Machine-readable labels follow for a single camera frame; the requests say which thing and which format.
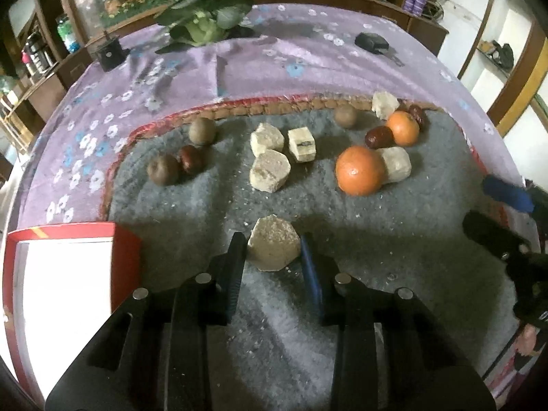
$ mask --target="brown quilted edge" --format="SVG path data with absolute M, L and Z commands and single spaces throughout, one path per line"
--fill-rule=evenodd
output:
M 372 98 L 370 96 L 349 96 L 332 93 L 247 98 L 187 109 L 158 119 L 150 124 L 142 125 L 129 135 L 127 143 L 118 154 L 118 158 L 106 172 L 98 221 L 108 220 L 114 190 L 114 179 L 116 178 L 118 168 L 133 146 L 140 140 L 161 136 L 168 131 L 191 123 L 198 116 L 219 120 L 240 115 L 278 115 L 300 113 L 310 109 L 335 109 L 338 106 L 347 104 L 352 105 L 360 111 L 371 111 Z M 442 108 L 433 103 L 412 100 L 402 100 L 400 107 L 409 108 L 412 104 L 430 111 L 444 112 Z

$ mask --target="small orange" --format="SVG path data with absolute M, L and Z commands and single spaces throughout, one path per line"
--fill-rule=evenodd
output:
M 392 130 L 394 141 L 400 147 L 413 145 L 419 138 L 419 124 L 405 111 L 394 111 L 386 126 Z
M 385 181 L 386 167 L 376 151 L 354 145 L 337 158 L 335 175 L 339 188 L 347 195 L 367 196 Z

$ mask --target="purple tablecloth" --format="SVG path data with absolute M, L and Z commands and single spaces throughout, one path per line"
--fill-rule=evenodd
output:
M 421 43 L 388 20 L 306 5 L 262 5 L 242 23 L 259 38 L 226 40 L 158 56 L 168 41 L 158 26 L 122 39 L 126 61 L 104 73 L 93 63 L 42 131 L 27 165 L 10 229 L 93 221 L 105 172 L 138 126 L 221 99 L 342 93 L 432 102 L 461 126 L 490 173 L 521 184 L 491 121 L 460 81 Z M 353 44 L 360 32 L 382 35 L 399 60 Z M 534 239 L 523 215 L 510 225 Z

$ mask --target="gray cloth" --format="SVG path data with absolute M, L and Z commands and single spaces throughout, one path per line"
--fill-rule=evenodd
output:
M 429 132 L 408 148 L 411 176 L 369 197 L 344 195 L 334 166 L 379 124 L 373 114 L 353 131 L 336 126 L 330 110 L 220 121 L 207 169 L 157 187 L 146 165 L 188 144 L 188 127 L 177 128 L 134 146 L 114 183 L 110 220 L 143 239 L 143 286 L 160 291 L 205 269 L 234 231 L 249 235 L 258 218 L 276 214 L 298 233 L 312 232 L 320 252 L 369 287 L 415 291 L 483 372 L 516 328 L 513 288 L 503 265 L 461 231 L 469 209 L 489 205 L 466 141 L 449 116 L 428 117 Z M 249 134 L 259 122 L 285 137 L 306 125 L 316 140 L 316 160 L 296 164 L 290 156 L 289 180 L 277 193 L 249 185 Z M 298 260 L 276 273 L 246 264 L 232 324 L 209 330 L 214 409 L 328 409 L 335 343 L 336 330 L 320 328 L 306 309 Z

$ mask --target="silver bolt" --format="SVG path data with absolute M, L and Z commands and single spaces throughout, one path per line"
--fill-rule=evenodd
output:
M 144 287 L 137 288 L 133 291 L 133 298 L 136 300 L 143 300 L 149 296 L 149 291 Z
M 207 272 L 199 273 L 196 275 L 196 278 L 194 278 L 194 281 L 198 284 L 207 284 L 211 281 L 211 275 Z
M 347 273 L 341 272 L 335 275 L 335 282 L 337 284 L 348 284 L 350 281 L 352 281 L 352 277 Z
M 413 298 L 413 291 L 407 287 L 402 287 L 401 289 L 398 289 L 398 296 L 402 300 L 410 300 Z

